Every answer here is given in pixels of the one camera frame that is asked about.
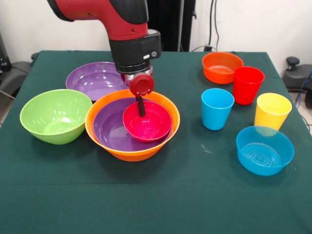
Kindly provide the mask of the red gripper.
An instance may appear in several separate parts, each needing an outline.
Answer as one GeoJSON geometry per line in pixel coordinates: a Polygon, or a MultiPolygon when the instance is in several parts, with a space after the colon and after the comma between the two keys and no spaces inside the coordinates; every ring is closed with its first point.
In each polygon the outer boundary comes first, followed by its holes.
{"type": "Polygon", "coordinates": [[[121,77],[131,93],[136,96],[140,117],[145,117],[144,101],[141,96],[150,94],[154,89],[153,66],[132,74],[121,74],[121,77]]]}

